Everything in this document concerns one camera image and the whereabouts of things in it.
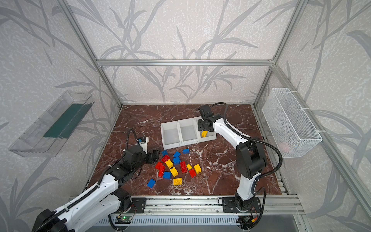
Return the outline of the red lego stack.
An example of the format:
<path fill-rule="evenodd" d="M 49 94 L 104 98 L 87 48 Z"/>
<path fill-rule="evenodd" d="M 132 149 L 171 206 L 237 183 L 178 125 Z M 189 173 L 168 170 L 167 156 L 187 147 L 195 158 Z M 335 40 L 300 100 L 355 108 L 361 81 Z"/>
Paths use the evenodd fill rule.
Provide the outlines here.
<path fill-rule="evenodd" d="M 158 170 L 158 176 L 160 178 L 163 178 L 163 175 L 165 173 L 165 166 L 162 162 L 158 162 L 155 166 L 155 168 Z"/>

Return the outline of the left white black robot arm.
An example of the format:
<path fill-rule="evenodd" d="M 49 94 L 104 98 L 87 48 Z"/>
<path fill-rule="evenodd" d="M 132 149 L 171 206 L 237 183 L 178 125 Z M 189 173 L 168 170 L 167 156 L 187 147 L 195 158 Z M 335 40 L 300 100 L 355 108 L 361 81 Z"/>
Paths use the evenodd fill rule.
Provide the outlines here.
<path fill-rule="evenodd" d="M 117 211 L 127 211 L 131 195 L 122 186 L 145 164 L 158 162 L 160 150 L 146 152 L 140 145 L 126 149 L 121 158 L 109 166 L 99 180 L 72 201 L 41 212 L 34 232 L 85 232 L 96 222 Z"/>

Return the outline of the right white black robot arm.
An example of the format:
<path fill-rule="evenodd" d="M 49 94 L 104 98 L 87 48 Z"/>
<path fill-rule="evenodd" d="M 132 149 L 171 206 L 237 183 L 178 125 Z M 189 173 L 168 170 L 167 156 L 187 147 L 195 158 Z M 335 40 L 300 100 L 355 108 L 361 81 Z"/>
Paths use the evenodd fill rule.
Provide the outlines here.
<path fill-rule="evenodd" d="M 216 132 L 226 139 L 236 150 L 236 164 L 241 174 L 240 183 L 235 194 L 235 202 L 241 210 L 251 204 L 256 195 L 257 182 L 277 172 L 283 164 L 280 150 L 258 138 L 250 137 L 227 120 L 228 104 L 217 102 L 199 107 L 201 119 L 198 120 L 199 131 Z M 270 171 L 263 172 L 267 166 L 264 147 L 272 149 L 278 155 L 278 164 Z"/>

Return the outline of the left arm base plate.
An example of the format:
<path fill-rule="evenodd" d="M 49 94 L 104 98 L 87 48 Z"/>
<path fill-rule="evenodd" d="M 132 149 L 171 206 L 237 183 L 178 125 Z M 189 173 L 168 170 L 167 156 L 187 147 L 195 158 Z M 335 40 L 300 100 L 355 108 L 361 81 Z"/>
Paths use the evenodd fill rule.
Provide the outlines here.
<path fill-rule="evenodd" d="M 146 207 L 146 198 L 134 197 L 122 201 L 120 211 L 129 214 L 142 214 Z"/>

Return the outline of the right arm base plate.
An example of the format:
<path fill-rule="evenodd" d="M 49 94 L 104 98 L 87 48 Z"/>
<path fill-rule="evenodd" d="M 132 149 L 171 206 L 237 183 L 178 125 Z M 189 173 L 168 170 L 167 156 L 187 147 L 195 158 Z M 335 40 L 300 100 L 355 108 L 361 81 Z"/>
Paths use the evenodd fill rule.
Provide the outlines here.
<path fill-rule="evenodd" d="M 219 204 L 223 207 L 224 213 L 260 213 L 261 203 L 257 196 L 247 201 L 240 201 L 236 197 L 222 197 Z"/>

